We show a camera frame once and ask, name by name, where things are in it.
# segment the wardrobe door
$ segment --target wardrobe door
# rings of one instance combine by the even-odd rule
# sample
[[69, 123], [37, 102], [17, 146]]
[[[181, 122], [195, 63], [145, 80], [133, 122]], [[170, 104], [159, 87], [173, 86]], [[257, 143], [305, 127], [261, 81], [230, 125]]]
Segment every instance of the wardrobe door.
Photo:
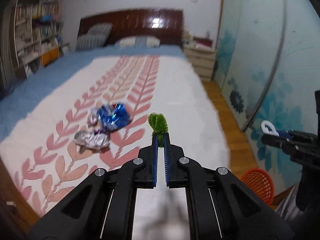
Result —
[[236, 44], [242, 0], [223, 0], [214, 80], [222, 88]]
[[300, 181], [302, 166], [280, 148], [262, 143], [261, 122], [268, 120], [277, 130], [318, 132], [315, 91], [320, 90], [320, 18], [309, 0], [286, 0], [286, 8], [279, 66], [245, 131], [258, 167], [273, 180], [275, 195]]
[[240, 3], [236, 41], [222, 94], [244, 130], [259, 109], [276, 71], [286, 4], [285, 0], [241, 0]]

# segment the blue candy wrapper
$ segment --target blue candy wrapper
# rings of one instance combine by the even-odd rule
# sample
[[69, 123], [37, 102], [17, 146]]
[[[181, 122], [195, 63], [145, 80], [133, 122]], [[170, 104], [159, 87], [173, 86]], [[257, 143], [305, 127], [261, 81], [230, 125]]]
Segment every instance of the blue candy wrapper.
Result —
[[122, 103], [117, 103], [115, 106], [103, 105], [96, 112], [96, 116], [104, 132], [121, 129], [130, 123], [130, 116]]

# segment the metal rod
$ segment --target metal rod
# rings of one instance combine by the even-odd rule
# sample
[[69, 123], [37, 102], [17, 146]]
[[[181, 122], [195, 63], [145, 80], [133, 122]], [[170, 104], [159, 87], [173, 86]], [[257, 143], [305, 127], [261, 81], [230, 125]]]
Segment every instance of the metal rod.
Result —
[[219, 228], [220, 236], [221, 236], [221, 238], [222, 238], [222, 232], [221, 232], [221, 228], [220, 228], [220, 224], [219, 224], [219, 220], [218, 220], [218, 216], [217, 216], [216, 207], [214, 206], [214, 203], [213, 203], [213, 199], [212, 199], [212, 195], [211, 195], [210, 189], [208, 188], [208, 190], [209, 190], [210, 198], [211, 198], [212, 205], [213, 205], [213, 208], [214, 208], [214, 213], [216, 214], [216, 219], [217, 219], [217, 223], [218, 223], [218, 228]]
[[106, 219], [107, 219], [107, 215], [108, 215], [109, 207], [110, 207], [110, 204], [111, 204], [111, 200], [112, 200], [113, 192], [114, 192], [114, 189], [112, 190], [111, 197], [110, 197], [110, 201], [109, 201], [108, 208], [107, 208], [107, 212], [106, 212], [106, 216], [104, 217], [104, 222], [103, 222], [102, 230], [101, 230], [101, 233], [100, 233], [100, 239], [102, 238], [102, 234], [103, 234], [104, 226], [105, 226], [105, 224], [106, 224]]

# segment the white wall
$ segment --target white wall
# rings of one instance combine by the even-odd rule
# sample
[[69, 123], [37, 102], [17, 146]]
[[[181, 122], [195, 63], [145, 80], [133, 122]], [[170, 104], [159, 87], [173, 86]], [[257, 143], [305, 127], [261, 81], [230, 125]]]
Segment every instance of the white wall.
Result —
[[191, 0], [62, 0], [63, 39], [74, 48], [81, 18], [139, 7], [183, 9], [185, 26], [191, 33], [205, 36], [210, 31], [211, 38], [216, 41], [220, 0], [198, 0], [197, 3], [192, 3]]

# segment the orange basket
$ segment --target orange basket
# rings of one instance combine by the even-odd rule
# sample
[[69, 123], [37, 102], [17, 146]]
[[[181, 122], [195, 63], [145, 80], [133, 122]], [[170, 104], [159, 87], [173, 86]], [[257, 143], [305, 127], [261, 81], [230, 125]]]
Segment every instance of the orange basket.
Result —
[[271, 205], [274, 197], [274, 185], [268, 173], [261, 169], [251, 169], [241, 177], [241, 181], [251, 189], [267, 205]]

